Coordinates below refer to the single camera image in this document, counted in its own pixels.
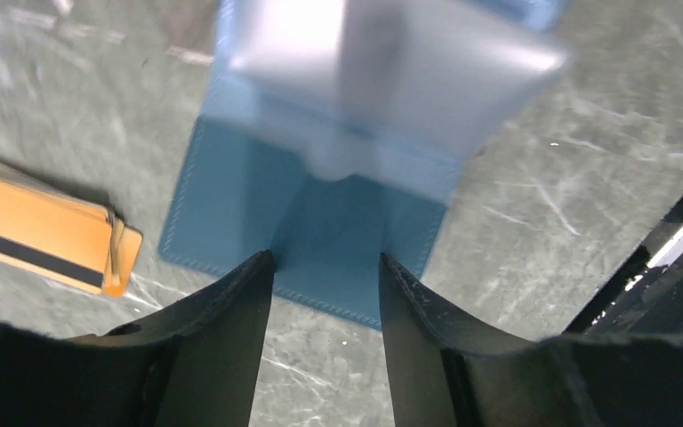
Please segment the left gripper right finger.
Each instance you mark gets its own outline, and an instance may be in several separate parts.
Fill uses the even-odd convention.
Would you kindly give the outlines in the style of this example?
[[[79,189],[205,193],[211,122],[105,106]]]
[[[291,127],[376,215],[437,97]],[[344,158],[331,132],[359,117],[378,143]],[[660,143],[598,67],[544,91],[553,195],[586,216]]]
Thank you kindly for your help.
[[[387,254],[379,300],[398,426],[683,426],[683,335],[528,341],[457,307]]]

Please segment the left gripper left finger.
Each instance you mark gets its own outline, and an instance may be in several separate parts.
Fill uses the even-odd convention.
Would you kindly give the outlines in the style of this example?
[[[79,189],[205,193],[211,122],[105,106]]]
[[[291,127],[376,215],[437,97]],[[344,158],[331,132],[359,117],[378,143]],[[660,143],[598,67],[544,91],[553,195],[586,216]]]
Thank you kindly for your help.
[[[0,323],[0,426],[246,426],[275,270],[261,251],[104,335]]]

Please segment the blue leather card holder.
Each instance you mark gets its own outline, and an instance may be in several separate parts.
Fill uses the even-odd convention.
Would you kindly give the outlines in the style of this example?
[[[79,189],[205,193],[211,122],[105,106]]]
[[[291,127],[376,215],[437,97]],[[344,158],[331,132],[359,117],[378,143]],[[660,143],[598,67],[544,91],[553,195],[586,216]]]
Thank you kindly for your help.
[[[464,165],[570,60],[564,1],[222,1],[210,81],[158,242],[381,325],[378,260],[421,275]]]

